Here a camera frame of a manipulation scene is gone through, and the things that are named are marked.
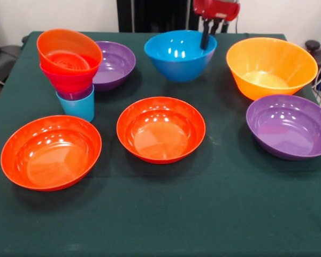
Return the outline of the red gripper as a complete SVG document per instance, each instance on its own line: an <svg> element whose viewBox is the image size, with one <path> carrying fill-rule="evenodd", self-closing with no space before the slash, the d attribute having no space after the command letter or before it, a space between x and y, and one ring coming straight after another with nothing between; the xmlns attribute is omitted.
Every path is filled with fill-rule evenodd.
<svg viewBox="0 0 321 257"><path fill-rule="evenodd" d="M210 30L211 35L215 35L221 23L221 19L226 21L234 20L240 11L239 1L216 1L216 0L193 0L195 14L203 18L203 32L200 48L205 50L209 39L209 23L213 19Z"/></svg>

